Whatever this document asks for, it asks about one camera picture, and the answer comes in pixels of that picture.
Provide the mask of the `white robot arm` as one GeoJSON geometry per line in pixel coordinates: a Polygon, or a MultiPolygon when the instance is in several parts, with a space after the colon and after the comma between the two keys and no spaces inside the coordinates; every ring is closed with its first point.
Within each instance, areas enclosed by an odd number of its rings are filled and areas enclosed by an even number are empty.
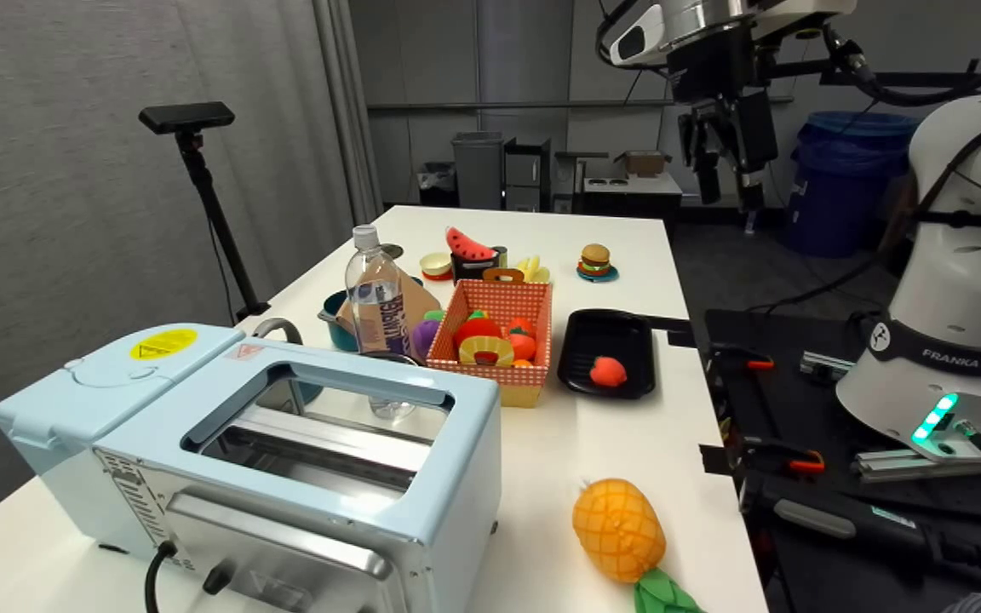
{"type": "Polygon", "coordinates": [[[901,280],[836,379],[842,408],[861,426],[934,459],[981,454],[981,70],[948,75],[919,95],[867,68],[832,29],[854,0],[619,0],[600,19],[596,58],[611,68],[665,68],[686,102],[731,102],[785,70],[784,36],[814,29],[814,70],[876,102],[916,104],[910,138],[916,209],[901,280]]]}

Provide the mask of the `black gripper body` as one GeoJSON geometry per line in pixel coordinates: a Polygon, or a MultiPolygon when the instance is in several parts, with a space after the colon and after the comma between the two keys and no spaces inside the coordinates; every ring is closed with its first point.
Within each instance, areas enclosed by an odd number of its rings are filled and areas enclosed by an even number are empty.
{"type": "Polygon", "coordinates": [[[676,49],[667,58],[676,75],[673,98],[686,162],[703,152],[730,152],[740,169],[764,169],[773,160],[773,115],[756,79],[753,40],[747,29],[719,29],[676,49]]]}

